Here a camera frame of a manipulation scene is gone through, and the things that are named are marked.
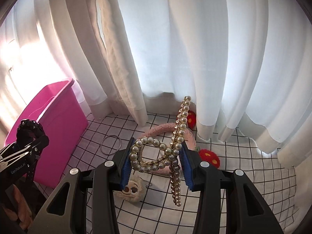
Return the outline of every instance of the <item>spring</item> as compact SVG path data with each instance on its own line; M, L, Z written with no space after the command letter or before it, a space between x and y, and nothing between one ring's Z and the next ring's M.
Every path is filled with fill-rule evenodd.
M140 147L138 149L138 158L137 158L139 162L142 160L142 154L143 154L143 147Z

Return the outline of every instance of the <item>pink fuzzy headband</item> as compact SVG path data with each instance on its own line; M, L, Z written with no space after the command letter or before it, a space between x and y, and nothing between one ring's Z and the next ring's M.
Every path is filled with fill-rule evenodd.
M145 132L142 134L141 137L146 136L146 137L155 137L156 135L160 135L165 132L172 132L174 131L174 126L175 123L166 123L166 124L161 124L159 126L155 126L151 128L149 131ZM185 130L185 135L184 139L186 142L186 145L188 146L189 149L195 150L196 148L196 141L195 138L191 132L191 130L186 129ZM159 169L158 171L155 171L155 173L160 174L160 175L166 175L169 176L169 166L166 166L164 169Z

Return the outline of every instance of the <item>white curtain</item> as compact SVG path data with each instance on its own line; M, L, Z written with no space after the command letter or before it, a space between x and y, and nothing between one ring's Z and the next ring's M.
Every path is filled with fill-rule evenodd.
M312 152L311 48L295 0L18 0L0 27L1 119L65 77L96 118L140 125L190 95L201 138L238 126L297 166Z
M300 127L311 113L312 27L295 0L118 3L148 111L173 114L191 95L205 140L239 127L265 153L285 147L285 166L311 153ZM292 138L300 161L283 154Z

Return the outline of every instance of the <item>metal ring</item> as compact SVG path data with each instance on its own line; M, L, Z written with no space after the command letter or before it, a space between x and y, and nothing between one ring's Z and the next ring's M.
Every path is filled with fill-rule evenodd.
M119 141L120 141L120 145L119 145L119 148L118 148L118 150L120 150L121 149L121 144L122 144L122 141L121 141L121 138L118 136L118 135L114 135L114 134L111 134L111 135L108 135L108 136L105 136L104 137L104 139L102 140L102 142L101 142L101 145L100 145L100 148L101 148L101 151L102 151L102 153L104 154L104 155L107 155L107 156L110 156L110 155L113 155L113 154L115 154L116 152L113 152L113 153L105 153L104 151L103 151L103 149L102 149L102 146L103 146L103 142L108 138L108 137L113 137L113 138L116 138L116 139L119 139Z

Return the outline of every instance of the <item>sunlight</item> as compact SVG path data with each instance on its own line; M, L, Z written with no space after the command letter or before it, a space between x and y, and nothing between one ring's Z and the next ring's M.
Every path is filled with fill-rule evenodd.
M40 25L37 30L40 41L22 46L21 63L14 64L11 70L13 82L27 104L44 86L66 78L49 51Z
M20 64L19 51L20 48L16 40L12 40L10 43L5 43L0 48L0 58L3 63L7 65L8 70L10 70L13 65Z

